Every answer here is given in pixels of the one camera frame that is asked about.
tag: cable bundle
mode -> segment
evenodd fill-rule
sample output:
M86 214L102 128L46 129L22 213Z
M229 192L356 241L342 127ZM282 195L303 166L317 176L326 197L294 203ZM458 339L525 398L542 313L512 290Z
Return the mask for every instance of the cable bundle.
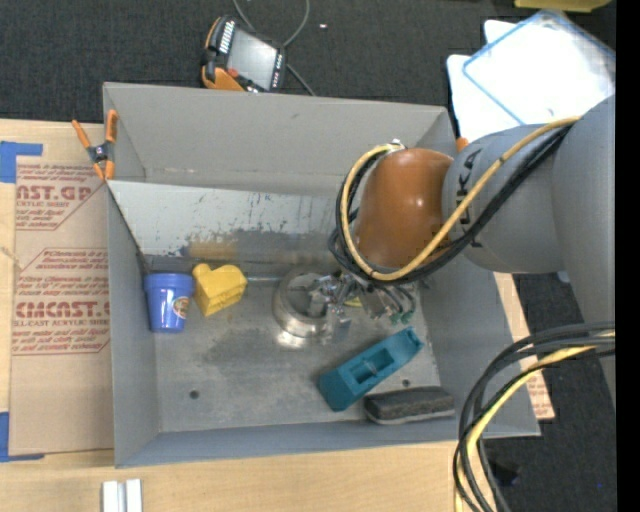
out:
M453 456L456 511L462 510L463 501L474 512L493 512L494 510L487 502L473 474L470 456L474 448L478 449L485 475L502 510L509 511L509 506L493 481L484 449L479 443L486 426L502 405L539 370L552 368L566 359L577 360L613 354L615 354L615 323L613 322L569 325L551 329L524 338L500 353L475 384L462 408L458 431L459 441ZM485 400L487 384L497 374L508 366L531 356L538 357L538 361L511 379L491 398Z

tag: black cable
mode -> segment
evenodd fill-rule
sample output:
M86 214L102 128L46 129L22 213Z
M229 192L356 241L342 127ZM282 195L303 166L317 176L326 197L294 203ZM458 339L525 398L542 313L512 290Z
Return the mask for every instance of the black cable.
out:
M349 266L347 269L349 272L360 276L362 279L366 279L369 281L374 281L378 284L407 284L411 282L415 282L420 279L424 279L428 275L433 272L439 270L448 262L450 262L454 257L460 254L466 247L469 245L475 237L478 236L478 233L486 226L486 224L491 220L491 218L496 214L496 212L500 209L500 207L507 201L507 199L515 192L517 187L533 172L537 166L544 161L546 157L549 156L551 151L553 151L557 145L563 140L564 136L567 134L571 126L561 127L556 129L555 134L549 137L546 141L544 141L540 146L536 147L533 151L525 156L523 162L519 169L517 169L507 180L505 185L500 189L500 191L492 198L492 200L487 204L486 208L483 212L478 216L476 221L469 227L469 229L465 232L463 236L457 238L456 240L449 242L446 245L443 245L443 249L445 251L437 256L434 260L429 263L419 267L412 272L409 272L406 276L400 277L398 279L394 279L391 281L380 281L372 278L367 273L365 273L358 264L353 260L352 257L348 256L348 247L346 245L346 241L344 239L344 232L342 231L342 223L340 222L340 211L336 212L336 231L337 237L330 236L329 240L333 243L330 243L329 250L332 252L334 256L336 254L340 254L344 261L348 262ZM353 185L350 192L351 195L355 195L355 189L357 185L362 180L360 173L356 174L358 181L354 180ZM336 201L336 208L340 208L340 197L342 196L342 191L344 190L345 181L343 181L342 187L340 188L340 192L338 194L338 201Z
M567 345L569 344L569 340L566 340L566 337L568 336L576 336L576 335L580 335L585 332L589 332L593 330L602 330L602 329L609 329L609 328L611 328L610 323L598 323L598 324L590 324L590 325L579 324L579 325L563 326L560 328L547 330L543 333L529 336L507 347L487 367L483 375L476 382L471 392L469 393L461 412L459 438L464 437L467 418L470 415L471 404L473 403L478 404L478 399L477 399L478 397L480 397L480 401L482 400L482 395L484 393L484 389L486 388L487 383L499 371L513 364L517 360L523 357L529 357L531 355L529 353L530 352L529 350L526 350L525 353L523 353L523 349L526 349L526 347L529 347L530 345L533 344L537 348L538 352L541 352L542 348L546 348L547 350L550 350L549 343L553 343L554 345L556 345L558 342L564 342L564 344Z
M597 345L600 348L599 350L590 351L586 354L580 354L576 356L574 359L586 359L587 357L604 357L605 355L609 355L612 352L615 352L615 349L610 350L608 347L614 346L615 342L611 340L611 338L604 338L598 336L589 336L589 337L576 337L576 336L586 336L588 333L592 333L594 331L604 331L604 330L612 330L615 328L615 324L611 322L600 322L593 324L577 324L570 326L563 326L561 328L551 329L545 331L540 334L529 336L519 342L514 343L512 346L507 347L503 350L487 367L484 371L483 375L476 382L471 392L467 396L465 404L462 408L461 417L460 417L460 427L459 427L459 449L456 450L456 453L459 454L460 463L462 465L463 473L467 478L467 482L478 500L478 503L481 504L483 510L491 510L490 506L482 496L482 492L477 486L477 482L473 476L473 471L471 469L468 453L466 450L466 437L468 436L470 430L473 428L477 421L483 417L486 412L495 405L496 401L504 394L504 392L513 385L516 379L521 378L523 375L526 375L527 372L521 373L516 376L510 383L506 384L501 391L496 393L494 397L486 404L482 405L482 399L484 396L484 391L486 389L486 385L488 382L502 369L507 366L513 364L519 359L523 359L525 357L530 357L531 355L544 356L549 353L553 353L559 348L565 348L569 346L586 346L586 345ZM471 407L473 404L474 408L474 420L467 424L467 418L470 416ZM496 497L501 502L505 511L509 510L507 503L504 501L501 493L499 492L498 486L495 484L495 481L491 478L491 469L489 467L488 460L486 458L486 454L484 450L479 449L479 455L482 461L482 466L489 479L489 482L494 490ZM454 472L455 472L455 480L457 488L460 491L460 495L462 498L470 504L470 506L474 510L479 510L471 501L468 494L462 487L459 481L459 477L457 475L457 457L454 457Z
M513 345L507 347L503 350L487 367L483 375L476 382L471 392L469 393L467 400L462 408L461 416L460 416L460 427L459 427L459 437L462 438L464 436L464 430L466 429L467 418L471 414L471 405L474 405L474 413L476 416L478 415L482 403L482 397L484 394L484 390L486 389L486 385L488 382L502 369L507 366L517 362L520 359L525 357L529 357L531 355L544 356L548 353L552 353L558 348L567 347L567 346L584 346L591 343L597 344L605 344L607 343L606 338L574 338L567 339L569 336L579 336L584 335L588 332L593 331L602 331L602 330L610 330L614 328L614 324L610 322L600 322L600 323L592 323L592 324L577 324L577 325L569 325L563 326L556 329L551 329L545 331L543 333L529 336L519 342L514 343ZM486 456L483 459L484 453L479 451L481 456L481 461L483 462L482 466L487 474L488 479L491 481L491 470L489 468L488 461L486 460ZM503 508L505 511L509 510L508 505L504 502L504 499L501 493L498 490L495 482L491 482L492 488L495 491L496 497L501 501Z
M595 343L596 338L592 338L591 339L591 343ZM615 349L613 350L606 350L603 352L598 352L598 353L592 353L592 352L586 352L584 354L577 354L576 356L573 357L573 360L584 360L584 359L588 359L588 358L592 358L592 357L605 357L608 355L612 355L615 353ZM518 374L516 377L514 377L513 379L511 379L507 384L505 384L500 391L498 391L495 395L492 396L491 400L481 409L481 412L474 418L474 421L469 424L469 426L465 429L464 431L464 435L462 436L462 438L459 441L458 446L456 447L456 451L454 452L454 479L456 482L456 487L458 488L458 491L460 492L460 495L463 497L463 499L467 502L467 504L469 506L471 506L474 510L478 510L478 508L475 506L475 504L473 503L473 501L470 499L469 495L466 493L466 491L464 490L464 487L462 485L462 482L460 481L458 472L457 472L457 460L458 458L460 458L460 463L462 464L462 468L463 468L463 473L465 475L465 478L467 480L467 483L469 484L469 487L472 490L472 493L474 494L474 497L476 498L476 500L478 501L478 503L480 503L481 509L484 512L494 512L493 509L491 508L491 506L487 503L486 499L484 498L482 491L480 490L480 487L478 486L477 481L475 480L475 476L473 475L473 469L471 467L471 462L469 460L469 453L467 451L467 446L466 446L466 439L469 436L469 434L471 433L471 430L473 429L473 427L477 424L477 422L479 421L480 418L482 418L482 416L484 416L484 414L486 414L486 412L493 407L496 402L505 394L505 392L511 388L519 379L521 379L522 377L524 377L525 375L528 375L530 373L534 373L536 371L542 370L542 369L547 369L547 368L553 368L556 367L559 363L561 363L561 361L559 362L553 362L553 363L549 363L549 364L545 364L545 365L541 365L538 366L537 368L534 369L530 369L530 370L526 370L524 372L521 372L520 374ZM490 474L490 468L485 468L485 472L487 472L487 470L489 471L487 473L487 475ZM498 487L494 487L493 488L494 493L496 493L496 495L500 495L499 489Z

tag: black carpet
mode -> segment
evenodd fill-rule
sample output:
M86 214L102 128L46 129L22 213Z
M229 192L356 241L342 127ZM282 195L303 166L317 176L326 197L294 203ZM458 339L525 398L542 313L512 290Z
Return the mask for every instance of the black carpet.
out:
M261 33L281 41L304 14L303 0L240 2ZM317 95L450 111L447 57L477 51L487 19L536 12L512 0L311 4L288 56ZM0 117L102 122L105 81L201 87L203 38L217 16L234 13L230 0L0 0ZM615 50L615 0L569 17ZM307 94L293 76L283 93ZM516 277L532 332L581 320L570 285L555 275ZM517 469L503 488L511 510L616 510L616 416L599 364L567 363L545 379L557 418L543 435L488 443L503 469Z

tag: gray bin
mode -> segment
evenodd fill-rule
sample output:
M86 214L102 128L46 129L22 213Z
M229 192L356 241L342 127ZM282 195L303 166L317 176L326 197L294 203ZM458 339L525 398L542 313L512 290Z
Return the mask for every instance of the gray bin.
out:
M381 426L361 404L334 413L315 388L320 372L404 326L354 310L346 340L293 346L271 314L288 270L335 265L326 237L354 162L393 139L453 155L446 109L107 83L105 113L112 108L120 116L107 201L116 466L457 439L457 416ZM249 278L242 300L207 318L192 304L183 333L151 332L142 262L188 272L201 261L238 265ZM495 279L459 257L433 275L420 302L413 325L425 349L375 391L442 385L459 411L513 342ZM537 433L526 392L488 431Z

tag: blue tape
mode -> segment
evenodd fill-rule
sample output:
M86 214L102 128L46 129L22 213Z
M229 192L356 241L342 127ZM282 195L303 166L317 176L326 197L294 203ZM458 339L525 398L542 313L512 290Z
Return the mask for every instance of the blue tape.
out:
M0 182L16 182L16 159L21 156L42 155L42 144L0 141Z
M0 463L14 460L37 460L43 455L20 455L9 457L9 413L0 412Z

